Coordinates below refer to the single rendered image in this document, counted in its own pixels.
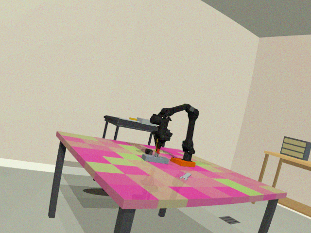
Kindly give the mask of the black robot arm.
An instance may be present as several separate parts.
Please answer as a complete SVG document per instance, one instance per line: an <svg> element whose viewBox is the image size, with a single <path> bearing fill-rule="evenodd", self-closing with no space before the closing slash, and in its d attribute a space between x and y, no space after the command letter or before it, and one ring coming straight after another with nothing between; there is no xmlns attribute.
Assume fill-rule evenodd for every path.
<svg viewBox="0 0 311 233"><path fill-rule="evenodd" d="M191 161L192 155L195 154L195 150L193 148L192 137L193 137L195 121L199 116L198 109L195 109L194 107L190 106L190 104L186 104L186 103L183 105L172 107L172 108L162 108L161 112L158 115L153 114L151 116L150 123L167 127L169 121L171 121L170 116L172 116L174 113L177 113L183 110L186 110L186 112L188 113L189 125L188 125L186 140L183 141L183 144L182 144L182 150L184 152L182 160L188 162L188 161Z"/></svg>

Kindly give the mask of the grey two-pronged flat bar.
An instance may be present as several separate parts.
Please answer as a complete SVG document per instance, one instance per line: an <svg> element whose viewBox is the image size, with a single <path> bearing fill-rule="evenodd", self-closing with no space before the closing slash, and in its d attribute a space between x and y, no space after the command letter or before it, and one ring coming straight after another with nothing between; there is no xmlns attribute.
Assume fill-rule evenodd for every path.
<svg viewBox="0 0 311 233"><path fill-rule="evenodd" d="M181 176L180 179L185 178L184 180L187 180L190 175L190 173L186 173L184 176Z"/></svg>

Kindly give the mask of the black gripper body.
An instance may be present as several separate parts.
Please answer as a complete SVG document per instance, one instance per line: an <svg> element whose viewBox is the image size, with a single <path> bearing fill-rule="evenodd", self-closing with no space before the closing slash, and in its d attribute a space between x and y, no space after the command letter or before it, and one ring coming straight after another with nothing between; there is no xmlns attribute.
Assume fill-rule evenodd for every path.
<svg viewBox="0 0 311 233"><path fill-rule="evenodd" d="M160 137L162 140L170 141L170 137L165 135L166 130L168 130L167 127L159 125L158 131L152 131L152 134Z"/></svg>

